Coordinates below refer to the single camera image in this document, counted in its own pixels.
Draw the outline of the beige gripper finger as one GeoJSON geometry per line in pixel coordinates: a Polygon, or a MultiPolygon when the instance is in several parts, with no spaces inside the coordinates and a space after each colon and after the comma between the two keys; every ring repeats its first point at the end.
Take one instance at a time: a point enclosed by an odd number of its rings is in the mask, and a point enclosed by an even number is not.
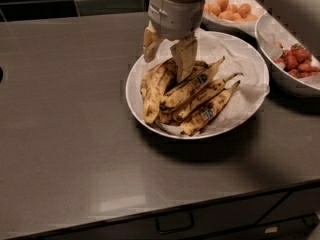
{"type": "Polygon", "coordinates": [[[198,41],[195,35],[179,40],[170,50],[177,65],[177,81],[182,82],[193,70],[197,56],[198,41]]]}
{"type": "Polygon", "coordinates": [[[150,63],[156,57],[156,53],[164,38],[156,31],[152,22],[144,30],[143,55],[146,63],[150,63]]]}

